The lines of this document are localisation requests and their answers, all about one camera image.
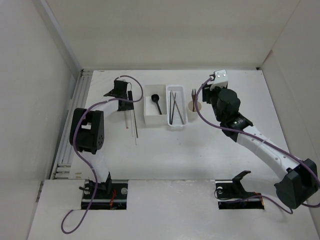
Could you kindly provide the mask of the brown wooden fork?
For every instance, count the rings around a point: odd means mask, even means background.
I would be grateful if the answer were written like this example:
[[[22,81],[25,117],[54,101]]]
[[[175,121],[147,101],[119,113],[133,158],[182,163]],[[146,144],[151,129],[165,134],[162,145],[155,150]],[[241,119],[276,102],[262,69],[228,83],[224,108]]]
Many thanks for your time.
[[[191,91],[192,112],[196,112],[196,95],[197,95],[197,90],[195,88],[193,88]]]

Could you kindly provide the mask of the beige plastic spoon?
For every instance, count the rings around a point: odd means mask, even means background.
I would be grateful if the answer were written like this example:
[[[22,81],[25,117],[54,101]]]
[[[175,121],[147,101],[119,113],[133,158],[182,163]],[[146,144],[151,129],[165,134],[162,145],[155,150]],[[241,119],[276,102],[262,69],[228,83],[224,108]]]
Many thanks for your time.
[[[124,111],[124,122],[125,122],[125,128],[129,129],[128,111]]]

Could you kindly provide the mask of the black chopstick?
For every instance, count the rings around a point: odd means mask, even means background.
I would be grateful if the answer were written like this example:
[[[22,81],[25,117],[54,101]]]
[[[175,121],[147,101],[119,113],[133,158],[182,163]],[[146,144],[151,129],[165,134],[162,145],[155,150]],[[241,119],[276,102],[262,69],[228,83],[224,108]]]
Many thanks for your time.
[[[172,118],[172,91],[169,93],[169,124],[171,125],[171,118]]]
[[[173,107],[172,107],[172,113],[171,113],[171,117],[170,117],[170,124],[172,125],[173,124],[173,120],[174,120],[177,93],[176,92],[175,93],[171,92],[171,95],[173,97]]]

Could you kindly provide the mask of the black plastic spoon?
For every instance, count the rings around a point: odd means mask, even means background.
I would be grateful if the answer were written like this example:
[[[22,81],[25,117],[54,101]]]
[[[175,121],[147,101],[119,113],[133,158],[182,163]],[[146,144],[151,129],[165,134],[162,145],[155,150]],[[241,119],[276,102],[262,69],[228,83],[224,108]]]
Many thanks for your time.
[[[159,100],[160,100],[159,95],[158,94],[152,94],[151,95],[151,100],[152,100],[153,103],[155,103],[159,114],[162,115],[162,111],[161,111],[161,108],[160,108],[160,105],[159,105]]]

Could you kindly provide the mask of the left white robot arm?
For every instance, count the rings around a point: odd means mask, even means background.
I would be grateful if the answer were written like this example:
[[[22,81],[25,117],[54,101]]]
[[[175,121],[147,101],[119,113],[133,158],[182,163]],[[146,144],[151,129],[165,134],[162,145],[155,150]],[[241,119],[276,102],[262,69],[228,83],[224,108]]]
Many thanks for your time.
[[[104,97],[115,97],[126,100],[133,100],[132,91],[127,91],[128,82],[123,80],[114,80],[114,88],[106,93]],[[129,110],[129,105],[132,107],[133,103],[119,101],[118,110],[125,111]],[[76,108],[73,111],[71,129],[69,135],[69,143],[73,146],[73,138],[75,135],[76,127],[80,121],[80,118],[85,113],[87,109],[85,108]],[[90,129],[83,128],[90,124]],[[104,143],[105,137],[105,128],[104,128],[104,112],[101,110],[91,110],[83,118],[80,127],[78,129],[75,147],[79,152],[89,152],[93,155],[100,150]],[[96,185],[94,181],[89,181],[89,185],[85,188],[89,189],[90,193],[94,192],[100,198],[107,198],[111,195],[112,192],[112,179],[111,175],[108,174],[106,181],[99,181]]]

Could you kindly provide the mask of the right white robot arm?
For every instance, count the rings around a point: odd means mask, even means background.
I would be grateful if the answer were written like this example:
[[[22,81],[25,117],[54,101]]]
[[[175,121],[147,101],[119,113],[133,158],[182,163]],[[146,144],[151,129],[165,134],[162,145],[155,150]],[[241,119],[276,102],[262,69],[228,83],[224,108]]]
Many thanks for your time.
[[[278,199],[290,210],[307,206],[307,199],[320,187],[316,163],[309,158],[301,160],[269,141],[239,112],[241,101],[235,91],[203,86],[197,95],[202,95],[202,101],[212,106],[220,123],[210,123],[210,126],[222,130],[227,137],[251,151],[278,176],[280,181],[274,184]]]

